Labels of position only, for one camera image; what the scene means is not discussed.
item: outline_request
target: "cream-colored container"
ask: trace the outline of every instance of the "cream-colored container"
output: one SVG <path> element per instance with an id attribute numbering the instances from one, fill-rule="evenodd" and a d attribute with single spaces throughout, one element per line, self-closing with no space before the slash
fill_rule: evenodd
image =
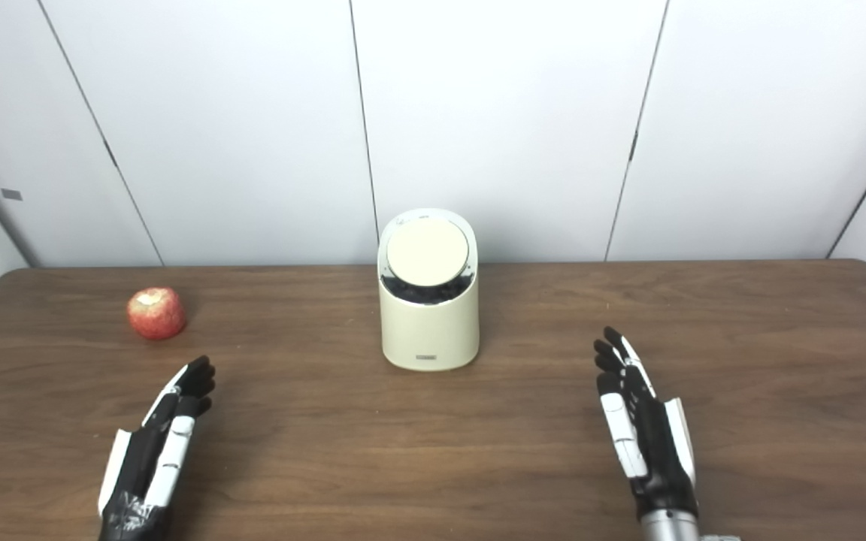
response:
<path id="1" fill-rule="evenodd" d="M 402 213 L 376 258 L 383 354 L 408 370 L 451 370 L 480 347 L 477 238 L 441 209 Z"/>

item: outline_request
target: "red apple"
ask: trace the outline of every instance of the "red apple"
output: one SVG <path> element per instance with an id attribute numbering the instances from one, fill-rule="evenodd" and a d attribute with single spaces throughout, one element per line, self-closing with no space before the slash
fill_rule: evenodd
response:
<path id="1" fill-rule="evenodd" d="M 186 324 L 186 312 L 172 288 L 147 288 L 129 299 L 126 306 L 129 324 L 149 340 L 162 340 L 179 334 Z"/>

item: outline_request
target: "robotic hand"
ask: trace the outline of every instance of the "robotic hand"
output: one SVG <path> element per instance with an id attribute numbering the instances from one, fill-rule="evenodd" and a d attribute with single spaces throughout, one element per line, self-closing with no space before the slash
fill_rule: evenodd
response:
<path id="1" fill-rule="evenodd" d="M 195 420 L 212 405 L 216 368 L 203 355 L 165 384 L 135 432 L 118 431 L 99 490 L 99 541 L 162 541 Z"/>
<path id="2" fill-rule="evenodd" d="M 698 541 L 694 449 L 680 398 L 657 400 L 643 363 L 614 328 L 594 342 L 597 390 L 646 541 Z M 740 541 L 705 536 L 704 541 Z"/>

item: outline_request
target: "small gray sticker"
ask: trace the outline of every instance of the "small gray sticker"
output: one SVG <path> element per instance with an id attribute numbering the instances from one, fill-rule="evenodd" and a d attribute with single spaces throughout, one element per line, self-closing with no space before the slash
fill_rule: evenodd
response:
<path id="1" fill-rule="evenodd" d="M 15 199 L 17 201 L 22 200 L 22 192 L 18 191 L 18 189 L 2 189 L 2 196 L 6 199 Z"/>

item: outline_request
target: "container lid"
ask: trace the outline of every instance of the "container lid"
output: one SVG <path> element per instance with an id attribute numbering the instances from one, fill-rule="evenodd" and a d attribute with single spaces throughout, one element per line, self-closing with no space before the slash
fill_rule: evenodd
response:
<path id="1" fill-rule="evenodd" d="M 467 264 L 470 247 L 463 231 L 439 218 L 413 219 L 389 239 L 389 269 L 400 280 L 420 287 L 453 280 Z"/>

